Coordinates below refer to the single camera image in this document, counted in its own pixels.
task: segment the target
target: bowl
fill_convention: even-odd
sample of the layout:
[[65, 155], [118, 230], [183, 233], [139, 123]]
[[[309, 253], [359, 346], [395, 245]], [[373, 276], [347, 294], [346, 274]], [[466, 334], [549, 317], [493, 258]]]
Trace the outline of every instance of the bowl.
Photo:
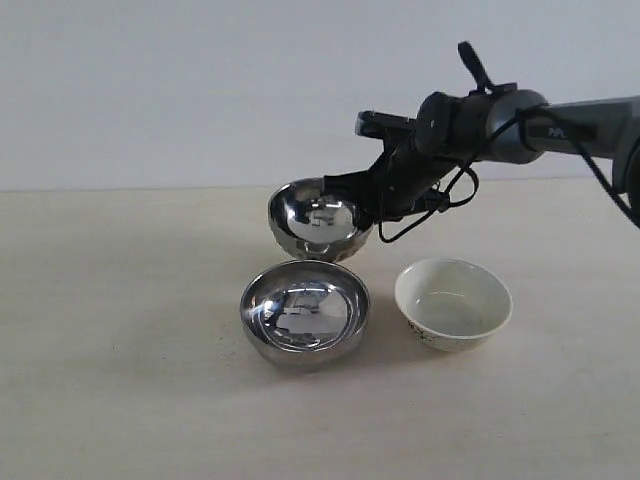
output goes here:
[[298, 180], [269, 199], [276, 242], [299, 260], [339, 262], [362, 248], [371, 233], [360, 209], [337, 194], [323, 195], [322, 178]]
[[258, 275], [240, 300], [244, 332], [280, 367], [315, 369], [352, 352], [369, 314], [369, 293], [346, 268], [291, 260]]
[[396, 279], [395, 299], [416, 336], [447, 352], [474, 348], [504, 327], [513, 310], [505, 284], [458, 259], [424, 259]]

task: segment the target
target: stainless steel bowl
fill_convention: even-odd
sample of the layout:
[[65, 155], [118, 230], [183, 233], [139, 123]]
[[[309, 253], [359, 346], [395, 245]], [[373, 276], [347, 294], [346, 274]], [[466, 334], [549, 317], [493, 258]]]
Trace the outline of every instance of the stainless steel bowl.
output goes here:
[[346, 268], [291, 260], [258, 275], [240, 300], [244, 332], [278, 366], [325, 366], [362, 339], [369, 293]]
[[337, 195], [322, 195], [322, 190], [322, 178], [280, 188], [269, 200], [269, 227], [292, 257], [339, 262], [362, 248], [371, 225], [360, 226], [356, 205]]

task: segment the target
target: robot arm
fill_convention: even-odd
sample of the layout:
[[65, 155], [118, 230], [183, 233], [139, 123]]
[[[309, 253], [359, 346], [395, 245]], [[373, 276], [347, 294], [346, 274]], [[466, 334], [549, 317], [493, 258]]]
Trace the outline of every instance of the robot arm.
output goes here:
[[[326, 191], [340, 192], [381, 224], [466, 203], [453, 204], [450, 188], [433, 187], [458, 168], [452, 183], [467, 173], [477, 188], [472, 162], [527, 164], [545, 152], [579, 154], [640, 226], [640, 96], [553, 105], [515, 83], [493, 84], [469, 43], [458, 51], [477, 88], [465, 97], [435, 92], [415, 119], [360, 112], [356, 134], [382, 140], [383, 152], [366, 171], [325, 176]], [[611, 185], [591, 157], [613, 161]]]

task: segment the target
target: white wall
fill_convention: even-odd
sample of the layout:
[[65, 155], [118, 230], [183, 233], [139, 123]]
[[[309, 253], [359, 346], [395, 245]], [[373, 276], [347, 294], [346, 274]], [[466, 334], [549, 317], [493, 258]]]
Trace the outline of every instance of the white wall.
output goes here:
[[[464, 95], [456, 45], [553, 102], [640, 94], [631, 0], [5, 0], [0, 189], [282, 183], [367, 167], [359, 110]], [[484, 178], [582, 175], [577, 157]]]

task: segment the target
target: table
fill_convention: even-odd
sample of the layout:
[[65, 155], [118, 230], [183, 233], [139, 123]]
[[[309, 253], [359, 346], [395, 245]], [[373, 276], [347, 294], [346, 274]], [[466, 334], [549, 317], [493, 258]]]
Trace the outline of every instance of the table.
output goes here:
[[[640, 232], [595, 180], [487, 181], [372, 235], [345, 262], [372, 295], [362, 346], [302, 376], [239, 323], [288, 259], [273, 190], [0, 195], [0, 478], [638, 478]], [[500, 276], [510, 324], [466, 353], [418, 343], [393, 282], [429, 256]]]

